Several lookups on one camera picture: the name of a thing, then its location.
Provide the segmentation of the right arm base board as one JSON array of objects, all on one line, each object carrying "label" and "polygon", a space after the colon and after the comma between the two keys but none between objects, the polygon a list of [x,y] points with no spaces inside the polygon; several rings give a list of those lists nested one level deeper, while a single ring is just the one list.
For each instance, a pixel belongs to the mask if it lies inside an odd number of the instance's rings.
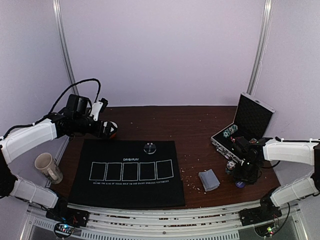
[{"label": "right arm base board", "polygon": [[239,218],[243,227],[270,221],[275,217],[282,216],[280,207],[275,206],[269,196],[263,197],[259,203],[260,206],[258,207],[246,208],[239,212]]}]

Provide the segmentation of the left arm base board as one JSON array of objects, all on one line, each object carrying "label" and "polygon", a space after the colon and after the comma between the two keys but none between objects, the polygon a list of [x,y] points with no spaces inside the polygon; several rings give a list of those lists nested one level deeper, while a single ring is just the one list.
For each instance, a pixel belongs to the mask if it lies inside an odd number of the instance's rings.
[{"label": "left arm base board", "polygon": [[80,227],[86,227],[90,213],[86,210],[68,207],[65,198],[59,198],[53,208],[41,207],[46,211],[46,217],[57,221],[53,227],[53,233],[60,239],[70,237]]}]

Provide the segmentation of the deck of playing cards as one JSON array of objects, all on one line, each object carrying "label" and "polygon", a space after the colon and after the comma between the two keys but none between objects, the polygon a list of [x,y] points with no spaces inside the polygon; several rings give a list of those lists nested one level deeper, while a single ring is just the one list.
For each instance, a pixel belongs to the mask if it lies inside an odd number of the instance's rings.
[{"label": "deck of playing cards", "polygon": [[203,185],[204,191],[209,192],[220,186],[220,181],[212,169],[199,172],[198,177]]}]

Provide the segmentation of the chip stack in case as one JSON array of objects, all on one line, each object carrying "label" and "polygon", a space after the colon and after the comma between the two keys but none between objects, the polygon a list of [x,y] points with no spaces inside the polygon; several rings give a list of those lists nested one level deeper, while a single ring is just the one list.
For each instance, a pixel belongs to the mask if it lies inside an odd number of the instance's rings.
[{"label": "chip stack in case", "polygon": [[235,132],[238,131],[238,126],[236,124],[231,125],[227,129],[225,129],[222,133],[224,138],[229,138],[234,134]]}]

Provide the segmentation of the orange bowl white inside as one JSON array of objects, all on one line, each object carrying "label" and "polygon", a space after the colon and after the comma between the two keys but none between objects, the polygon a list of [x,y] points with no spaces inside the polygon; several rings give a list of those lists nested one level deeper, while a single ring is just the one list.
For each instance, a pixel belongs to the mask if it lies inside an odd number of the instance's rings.
[{"label": "orange bowl white inside", "polygon": [[106,121],[103,124],[104,133],[107,139],[112,139],[116,136],[118,131],[118,125],[113,121]]}]

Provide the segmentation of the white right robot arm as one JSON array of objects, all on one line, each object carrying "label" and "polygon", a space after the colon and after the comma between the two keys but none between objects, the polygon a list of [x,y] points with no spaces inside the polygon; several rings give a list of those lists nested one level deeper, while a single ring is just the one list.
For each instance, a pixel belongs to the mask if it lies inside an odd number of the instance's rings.
[{"label": "white right robot arm", "polygon": [[266,137],[256,143],[233,143],[233,149],[240,153],[241,162],[235,164],[232,175],[236,181],[254,184],[260,175],[265,161],[285,161],[302,163],[314,167],[314,171],[290,184],[281,186],[261,199],[256,210],[259,220],[268,220],[276,208],[291,201],[320,193],[320,141],[285,140],[279,137]]}]

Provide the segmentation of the beige ceramic mug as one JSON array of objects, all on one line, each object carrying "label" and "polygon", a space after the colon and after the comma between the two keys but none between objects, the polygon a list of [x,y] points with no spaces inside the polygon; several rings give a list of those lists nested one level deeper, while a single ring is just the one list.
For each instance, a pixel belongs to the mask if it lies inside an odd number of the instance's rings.
[{"label": "beige ceramic mug", "polygon": [[34,167],[54,185],[59,184],[63,180],[63,174],[59,169],[55,158],[48,152],[40,154],[35,159]]}]

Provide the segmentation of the aluminium corner post right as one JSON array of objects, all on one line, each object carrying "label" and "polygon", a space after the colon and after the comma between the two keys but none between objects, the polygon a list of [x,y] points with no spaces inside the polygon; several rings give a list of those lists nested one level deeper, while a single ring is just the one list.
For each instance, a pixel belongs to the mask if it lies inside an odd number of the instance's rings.
[{"label": "aluminium corner post right", "polygon": [[246,91],[246,93],[251,96],[255,95],[256,88],[259,81],[260,71],[262,69],[262,60],[263,60],[264,52],[267,47],[267,40],[269,36],[269,31],[270,31],[272,8],[273,8],[273,1],[265,0],[255,59],[254,59],[254,63],[253,63],[247,91]]}]

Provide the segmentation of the aluminium poker chip case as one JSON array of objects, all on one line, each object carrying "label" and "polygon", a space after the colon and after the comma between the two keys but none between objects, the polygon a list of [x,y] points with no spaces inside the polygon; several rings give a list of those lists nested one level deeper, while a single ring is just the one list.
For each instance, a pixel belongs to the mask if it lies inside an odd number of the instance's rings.
[{"label": "aluminium poker chip case", "polygon": [[[248,141],[261,139],[274,113],[271,106],[243,92],[240,94],[232,123],[211,136],[211,143],[226,159],[239,162],[240,159],[232,151],[233,138],[244,137]],[[223,131],[232,125],[237,125],[238,130],[228,138],[223,137]]]}]

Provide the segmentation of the poker chip stack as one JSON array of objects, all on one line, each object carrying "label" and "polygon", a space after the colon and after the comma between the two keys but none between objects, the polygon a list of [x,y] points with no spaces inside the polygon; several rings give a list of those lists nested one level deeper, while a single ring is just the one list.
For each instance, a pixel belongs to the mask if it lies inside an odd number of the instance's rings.
[{"label": "poker chip stack", "polygon": [[225,173],[230,175],[236,167],[236,162],[233,160],[229,160],[225,166]]}]

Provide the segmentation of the aluminium corner post left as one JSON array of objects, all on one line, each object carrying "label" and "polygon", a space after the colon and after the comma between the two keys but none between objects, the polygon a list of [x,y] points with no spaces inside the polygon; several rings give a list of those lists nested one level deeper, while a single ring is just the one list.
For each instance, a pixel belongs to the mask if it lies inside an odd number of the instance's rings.
[{"label": "aluminium corner post left", "polygon": [[56,21],[56,26],[57,26],[57,31],[59,35],[59,41],[60,41],[60,46],[62,50],[62,55],[63,55],[63,60],[68,76],[68,80],[70,84],[74,84],[75,77],[72,69],[72,64],[70,60],[70,55],[68,51],[68,46],[67,46],[67,40],[66,40],[66,35],[65,35],[65,30],[64,30],[64,23],[63,23],[63,16],[62,16],[62,11],[61,11],[61,3],[59,0],[53,0],[52,1],[53,5],[53,13]]}]

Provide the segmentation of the purple small blind button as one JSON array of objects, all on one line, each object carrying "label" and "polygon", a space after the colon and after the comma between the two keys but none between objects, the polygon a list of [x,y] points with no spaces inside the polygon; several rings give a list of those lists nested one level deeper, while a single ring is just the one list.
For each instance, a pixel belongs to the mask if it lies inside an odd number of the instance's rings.
[{"label": "purple small blind button", "polygon": [[244,188],[246,186],[246,183],[243,181],[236,181],[235,185],[237,188]]}]

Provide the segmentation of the black poker mat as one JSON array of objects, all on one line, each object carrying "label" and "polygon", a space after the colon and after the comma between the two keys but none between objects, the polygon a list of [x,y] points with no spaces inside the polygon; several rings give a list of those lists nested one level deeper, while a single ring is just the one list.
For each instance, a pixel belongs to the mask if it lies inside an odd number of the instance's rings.
[{"label": "black poker mat", "polygon": [[80,153],[69,203],[116,209],[162,209],[185,206],[174,141],[86,139]]}]

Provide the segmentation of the clear acrylic dealer button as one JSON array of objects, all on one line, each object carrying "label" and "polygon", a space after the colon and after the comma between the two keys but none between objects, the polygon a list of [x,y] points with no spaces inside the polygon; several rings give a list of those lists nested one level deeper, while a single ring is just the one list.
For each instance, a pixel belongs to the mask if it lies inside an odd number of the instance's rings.
[{"label": "clear acrylic dealer button", "polygon": [[147,142],[143,147],[143,151],[147,155],[152,155],[157,151],[157,147],[153,142]]}]

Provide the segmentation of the aluminium front frame rails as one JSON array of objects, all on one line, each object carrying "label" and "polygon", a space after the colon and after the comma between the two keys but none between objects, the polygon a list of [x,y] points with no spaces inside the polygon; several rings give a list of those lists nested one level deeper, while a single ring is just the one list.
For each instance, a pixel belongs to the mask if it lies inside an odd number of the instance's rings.
[{"label": "aluminium front frame rails", "polygon": [[263,240],[258,234],[272,224],[281,228],[273,240],[307,240],[297,203],[281,208],[282,216],[244,226],[240,211],[259,206],[250,201],[216,207],[176,210],[127,210],[69,207],[89,213],[85,227],[72,231],[71,240]]}]

